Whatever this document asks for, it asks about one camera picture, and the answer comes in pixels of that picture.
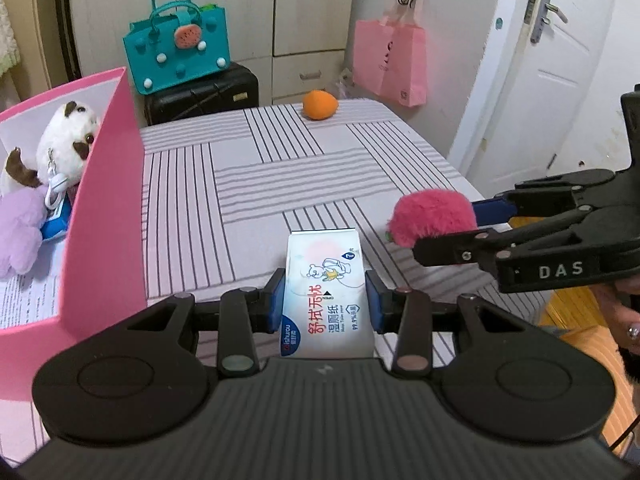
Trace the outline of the person right hand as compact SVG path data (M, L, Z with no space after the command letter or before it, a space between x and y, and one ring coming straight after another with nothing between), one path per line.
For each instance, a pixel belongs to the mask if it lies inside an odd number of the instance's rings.
M639 312L623 304L622 297L639 296L639 277L625 278L611 284L594 285L592 288L600 311L608 324L626 374L633 382L639 382Z

